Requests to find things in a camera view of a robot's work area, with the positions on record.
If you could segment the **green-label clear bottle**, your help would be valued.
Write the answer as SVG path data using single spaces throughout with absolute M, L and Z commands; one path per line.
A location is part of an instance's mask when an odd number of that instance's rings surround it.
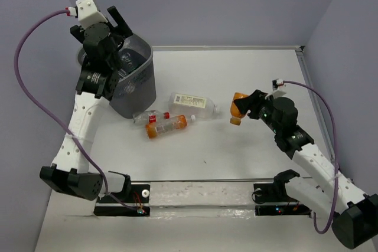
M 122 62 L 122 70 L 127 74 L 132 73 L 140 65 L 139 60 L 134 53 L 126 51 L 120 54 L 120 59 Z

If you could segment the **small red-label cola bottle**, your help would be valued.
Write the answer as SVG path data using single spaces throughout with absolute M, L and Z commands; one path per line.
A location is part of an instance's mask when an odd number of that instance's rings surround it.
M 157 110 L 147 110 L 142 113 L 137 113 L 133 116 L 133 123 L 135 125 L 147 125 L 154 122 L 159 122 L 170 118 L 169 112 L 160 112 Z

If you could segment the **orange juice bottle white cap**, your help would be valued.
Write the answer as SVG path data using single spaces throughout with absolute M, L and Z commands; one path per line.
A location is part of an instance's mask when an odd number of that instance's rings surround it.
M 154 139 L 171 132 L 185 129 L 189 124 L 196 121 L 195 115 L 179 115 L 160 122 L 149 123 L 145 126 L 146 134 L 150 139 Z

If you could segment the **red-label Nongfu water bottle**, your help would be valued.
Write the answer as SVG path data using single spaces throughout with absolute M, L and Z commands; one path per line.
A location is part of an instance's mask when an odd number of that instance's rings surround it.
M 128 96 L 136 91 L 137 85 L 133 82 L 128 82 L 126 84 L 119 84 L 119 96 Z

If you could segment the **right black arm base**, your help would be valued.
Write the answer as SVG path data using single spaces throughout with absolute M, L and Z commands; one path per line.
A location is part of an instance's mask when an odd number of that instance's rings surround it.
M 277 191 L 273 183 L 253 185 L 251 199 L 255 203 L 255 216 L 277 217 L 304 215 L 310 217 L 312 211 L 286 193 Z

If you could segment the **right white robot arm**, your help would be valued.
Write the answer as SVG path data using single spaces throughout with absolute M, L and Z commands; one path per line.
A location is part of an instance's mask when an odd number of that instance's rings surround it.
M 263 121 L 273 131 L 277 147 L 316 183 L 312 186 L 293 170 L 281 172 L 272 185 L 276 199 L 295 199 L 313 211 L 314 219 L 326 218 L 337 240 L 349 249 L 377 236 L 377 195 L 355 186 L 325 157 L 298 125 L 298 110 L 291 99 L 277 91 L 235 93 L 230 113 L 234 125 L 245 116 Z

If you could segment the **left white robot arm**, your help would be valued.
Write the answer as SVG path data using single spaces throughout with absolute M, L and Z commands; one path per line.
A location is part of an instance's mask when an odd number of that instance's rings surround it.
M 107 9 L 113 26 L 99 11 L 79 9 L 80 25 L 71 34 L 82 43 L 86 59 L 76 86 L 74 109 L 66 134 L 50 166 L 44 166 L 40 178 L 54 191 L 89 201 L 111 195 L 119 202 L 131 194 L 130 177 L 103 172 L 90 158 L 99 122 L 109 107 L 119 82 L 122 62 L 119 50 L 133 32 L 115 6 Z

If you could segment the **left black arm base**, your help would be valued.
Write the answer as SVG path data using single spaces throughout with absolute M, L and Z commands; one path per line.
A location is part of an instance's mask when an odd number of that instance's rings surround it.
M 150 192 L 150 184 L 133 183 L 127 197 L 121 193 L 114 194 L 127 208 L 113 198 L 105 196 L 97 199 L 93 213 L 98 217 L 148 217 L 151 211 Z

